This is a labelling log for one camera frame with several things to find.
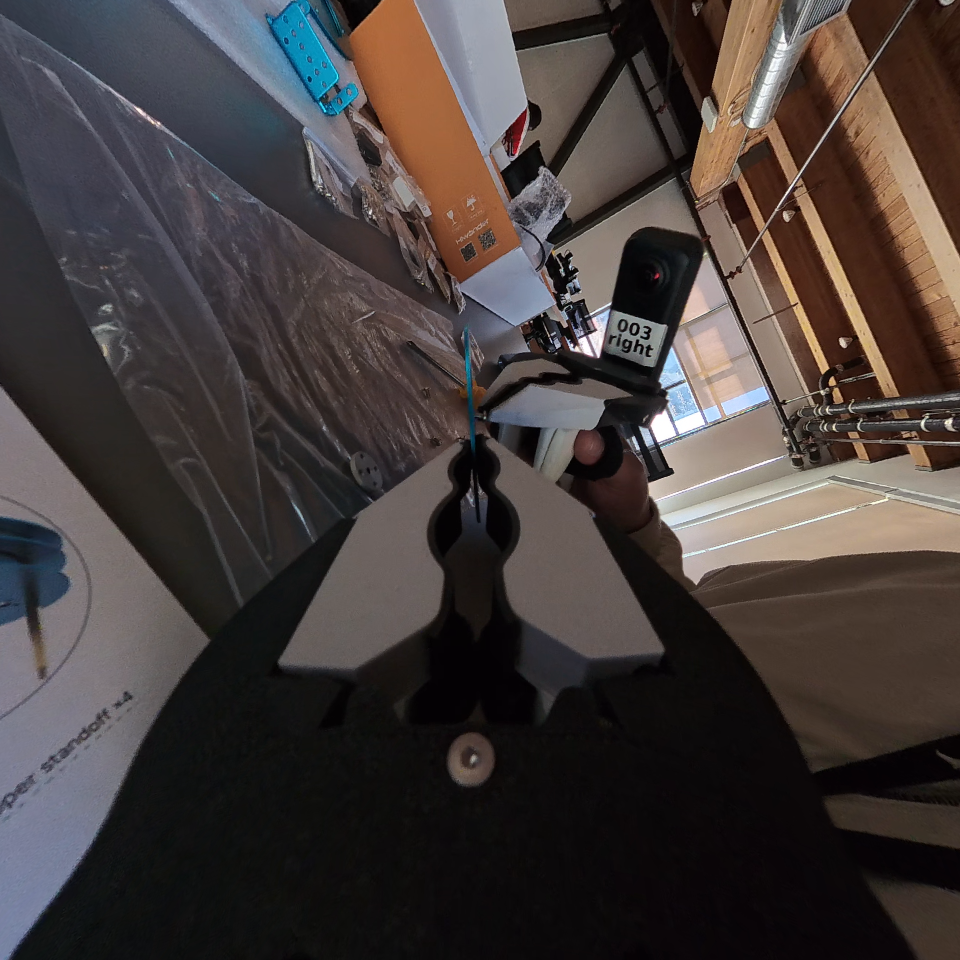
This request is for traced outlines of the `blue perforated metal bracket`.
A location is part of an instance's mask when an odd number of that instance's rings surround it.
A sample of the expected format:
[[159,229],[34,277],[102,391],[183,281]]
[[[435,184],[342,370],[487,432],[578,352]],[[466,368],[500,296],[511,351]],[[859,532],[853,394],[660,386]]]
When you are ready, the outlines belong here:
[[276,43],[308,90],[329,116],[344,113],[359,94],[359,78],[346,53],[346,34],[330,2],[318,10],[312,2],[289,2],[266,13]]

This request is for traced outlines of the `bubble wrapped black item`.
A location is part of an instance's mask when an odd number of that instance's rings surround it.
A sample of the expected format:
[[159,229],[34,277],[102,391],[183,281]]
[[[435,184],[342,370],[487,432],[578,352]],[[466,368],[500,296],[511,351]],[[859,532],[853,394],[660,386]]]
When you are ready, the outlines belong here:
[[507,211],[521,242],[546,244],[548,235],[564,219],[571,202],[570,192],[546,166],[512,198]]

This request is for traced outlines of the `silver ventilation duct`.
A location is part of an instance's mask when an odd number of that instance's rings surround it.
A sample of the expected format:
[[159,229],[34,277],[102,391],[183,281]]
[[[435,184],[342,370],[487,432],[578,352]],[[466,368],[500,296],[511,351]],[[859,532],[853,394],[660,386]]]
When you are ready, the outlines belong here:
[[741,115],[746,131],[774,118],[814,33],[846,15],[851,1],[782,1]]

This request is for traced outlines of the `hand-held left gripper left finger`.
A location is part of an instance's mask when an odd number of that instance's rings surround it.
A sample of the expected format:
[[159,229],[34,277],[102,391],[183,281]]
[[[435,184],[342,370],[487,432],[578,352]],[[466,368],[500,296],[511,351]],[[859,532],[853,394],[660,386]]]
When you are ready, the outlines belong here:
[[461,516],[455,442],[362,510],[278,659],[287,674],[339,681],[426,681],[428,634],[450,605],[436,540],[441,510]]

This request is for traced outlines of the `orange white cardboard box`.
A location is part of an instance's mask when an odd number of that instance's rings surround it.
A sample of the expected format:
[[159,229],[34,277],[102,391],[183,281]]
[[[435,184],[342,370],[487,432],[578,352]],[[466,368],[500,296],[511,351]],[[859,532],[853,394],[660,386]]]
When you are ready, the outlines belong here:
[[553,305],[508,212],[495,147],[527,107],[501,1],[342,2],[354,66],[431,210],[464,294],[519,326]]

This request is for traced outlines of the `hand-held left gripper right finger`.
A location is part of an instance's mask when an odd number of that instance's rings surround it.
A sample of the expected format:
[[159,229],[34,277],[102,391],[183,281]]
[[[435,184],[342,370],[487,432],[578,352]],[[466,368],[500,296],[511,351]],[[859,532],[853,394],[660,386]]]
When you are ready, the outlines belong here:
[[478,476],[517,672],[560,692],[658,666],[665,647],[591,512],[493,439],[478,441]]

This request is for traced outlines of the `pile of small parts bags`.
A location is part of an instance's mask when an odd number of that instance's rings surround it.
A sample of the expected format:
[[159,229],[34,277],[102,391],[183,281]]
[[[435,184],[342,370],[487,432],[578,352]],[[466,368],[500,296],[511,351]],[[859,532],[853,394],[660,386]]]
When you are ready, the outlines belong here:
[[352,107],[346,113],[366,174],[354,174],[308,127],[302,129],[314,191],[336,212],[362,220],[399,246],[414,282],[442,297],[458,314],[466,309],[460,282],[448,269],[430,231],[431,206],[378,122]]

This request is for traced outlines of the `clear plastic bag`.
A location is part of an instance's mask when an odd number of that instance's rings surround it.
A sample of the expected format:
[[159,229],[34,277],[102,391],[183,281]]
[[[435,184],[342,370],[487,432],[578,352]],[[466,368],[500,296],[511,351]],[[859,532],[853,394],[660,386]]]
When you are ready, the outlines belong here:
[[234,591],[466,433],[414,354],[447,318],[304,233],[146,111],[2,18],[2,108],[56,264]]

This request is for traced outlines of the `large window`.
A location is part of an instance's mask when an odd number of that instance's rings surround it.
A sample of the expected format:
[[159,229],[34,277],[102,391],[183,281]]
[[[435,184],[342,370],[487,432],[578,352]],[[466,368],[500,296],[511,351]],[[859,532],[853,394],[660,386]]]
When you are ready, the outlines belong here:
[[671,442],[770,402],[770,394],[730,306],[678,329],[661,374],[667,407],[654,438]]

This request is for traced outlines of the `person's right forearm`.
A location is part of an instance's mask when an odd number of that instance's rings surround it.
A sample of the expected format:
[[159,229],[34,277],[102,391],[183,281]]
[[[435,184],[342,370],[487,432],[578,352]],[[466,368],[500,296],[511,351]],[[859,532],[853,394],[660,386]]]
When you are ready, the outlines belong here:
[[695,583],[649,502],[629,535],[762,678],[811,771],[959,732],[959,558],[907,551],[722,567]]

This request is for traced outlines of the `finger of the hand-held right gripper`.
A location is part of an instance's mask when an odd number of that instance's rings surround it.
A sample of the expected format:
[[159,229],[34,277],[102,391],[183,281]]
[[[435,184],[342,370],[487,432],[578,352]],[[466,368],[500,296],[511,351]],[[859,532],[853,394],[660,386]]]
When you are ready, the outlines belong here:
[[518,354],[509,363],[506,363],[493,379],[489,388],[507,388],[508,386],[524,381],[543,377],[569,377],[570,370],[564,365],[543,354]]
[[561,429],[642,425],[647,422],[647,399],[594,378],[501,373],[486,390],[480,420]]

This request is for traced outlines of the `person's right hand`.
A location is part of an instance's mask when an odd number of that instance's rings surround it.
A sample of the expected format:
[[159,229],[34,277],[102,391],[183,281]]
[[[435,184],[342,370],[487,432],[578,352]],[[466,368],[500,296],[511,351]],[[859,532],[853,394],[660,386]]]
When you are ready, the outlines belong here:
[[597,518],[624,534],[637,533],[653,520],[645,467],[630,451],[623,453],[616,474],[596,480],[575,477],[569,492]]

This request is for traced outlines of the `blue round metal plate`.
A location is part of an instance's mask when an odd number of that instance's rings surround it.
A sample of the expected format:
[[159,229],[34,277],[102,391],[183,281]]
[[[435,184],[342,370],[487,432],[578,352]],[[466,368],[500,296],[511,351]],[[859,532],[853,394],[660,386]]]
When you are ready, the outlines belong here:
[[481,496],[478,479],[478,454],[477,454],[477,432],[476,432],[476,402],[475,402],[475,383],[474,383],[474,362],[472,354],[473,335],[469,325],[465,325],[462,330],[462,353],[464,364],[465,379],[465,398],[467,409],[467,436],[471,456],[471,486],[473,495],[473,505],[475,519],[478,524],[482,522]]

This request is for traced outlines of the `orange handled screwdriver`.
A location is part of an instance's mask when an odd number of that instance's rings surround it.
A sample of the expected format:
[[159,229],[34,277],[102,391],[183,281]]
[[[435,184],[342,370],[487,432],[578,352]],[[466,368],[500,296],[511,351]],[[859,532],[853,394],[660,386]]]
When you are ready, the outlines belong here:
[[412,339],[406,341],[406,347],[437,372],[441,379],[452,384],[451,389],[461,401],[465,402],[469,398],[470,387],[472,388],[472,399],[475,403],[479,404],[486,399],[486,389],[478,383],[475,373],[471,372],[468,375],[467,363],[464,359],[441,359],[434,352],[427,350]]

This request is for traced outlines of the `white foam sheet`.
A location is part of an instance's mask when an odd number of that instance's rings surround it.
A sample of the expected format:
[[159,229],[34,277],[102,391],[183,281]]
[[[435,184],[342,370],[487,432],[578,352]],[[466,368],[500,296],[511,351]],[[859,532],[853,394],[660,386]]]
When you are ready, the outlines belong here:
[[174,1],[172,4],[262,89],[286,88],[299,82],[266,20],[266,14],[277,14],[288,2]]

